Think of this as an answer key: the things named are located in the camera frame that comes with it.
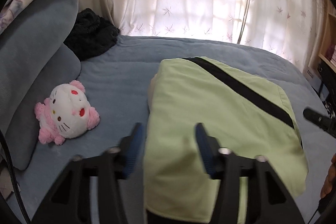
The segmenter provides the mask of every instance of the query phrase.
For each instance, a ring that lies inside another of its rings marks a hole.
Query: stuffed toy
[[[40,121],[39,141],[42,144],[54,141],[61,145],[65,139],[76,138],[97,126],[99,114],[84,92],[82,83],[74,80],[58,85],[44,104],[36,104],[34,112]]]

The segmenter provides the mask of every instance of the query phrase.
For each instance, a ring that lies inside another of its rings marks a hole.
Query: blue bedsheet
[[[33,216],[58,173],[73,155],[99,155],[128,135],[134,123],[142,122],[146,126],[147,88],[161,60],[194,56],[207,56],[265,77],[285,90],[300,128],[310,169],[306,191],[296,198],[307,222],[317,208],[320,189],[335,153],[336,141],[304,120],[302,112],[307,106],[322,113],[326,111],[295,66],[272,53],[253,47],[194,39],[127,36],[120,36],[117,45],[105,54],[82,62],[78,80],[85,86],[91,105],[99,112],[100,124],[77,139],[66,140],[61,146],[38,143],[28,169],[18,172],[21,195],[28,214]],[[136,172],[129,180],[121,183],[121,191],[129,223],[143,223],[140,160]],[[14,196],[8,203],[22,219]],[[93,224],[98,224],[96,203],[92,206]]]

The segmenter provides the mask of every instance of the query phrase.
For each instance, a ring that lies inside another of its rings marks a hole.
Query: black cable
[[[315,213],[313,214],[313,216],[311,217],[311,219],[308,221],[307,224],[309,224],[309,223],[312,221],[313,217],[314,217],[314,216],[316,215],[316,213],[317,213],[317,210],[318,210],[318,209],[316,209]]]
[[[5,140],[4,135],[2,134],[1,130],[0,130],[0,144],[3,148],[4,153],[5,153],[5,158],[6,158],[7,165],[8,165],[9,175],[10,175],[10,179],[12,181],[12,185],[13,185],[13,189],[14,189],[14,193],[15,193],[17,203],[19,204],[21,213],[22,213],[25,221],[27,222],[27,224],[31,224],[31,221],[30,221],[30,218],[29,218],[28,213],[26,211],[25,205],[22,202],[22,198],[21,198],[21,195],[20,195],[19,188],[17,186],[17,181],[16,181],[16,177],[15,177],[15,173],[14,173],[14,167],[13,167],[13,163],[12,163],[11,154],[9,153],[9,148],[7,146],[7,142]]]

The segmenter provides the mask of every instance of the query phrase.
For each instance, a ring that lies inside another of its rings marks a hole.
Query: book
[[[334,44],[331,44],[331,45],[328,47],[328,49],[327,49],[327,51],[326,51],[326,53],[325,53],[325,57],[326,57],[328,60],[330,60],[330,59],[333,57],[334,52],[335,52],[335,45],[334,45]]]
[[[330,59],[330,63],[332,63],[336,67],[336,60]]]

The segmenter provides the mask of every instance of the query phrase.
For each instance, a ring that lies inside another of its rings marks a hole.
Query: blue pillow
[[[37,76],[15,111],[5,136],[16,168],[27,168],[38,139],[40,125],[34,114],[35,104],[49,97],[55,86],[76,79],[80,71],[79,59],[63,44]]]
[[[34,0],[0,35],[0,129],[5,134],[39,72],[69,35],[78,0]]]

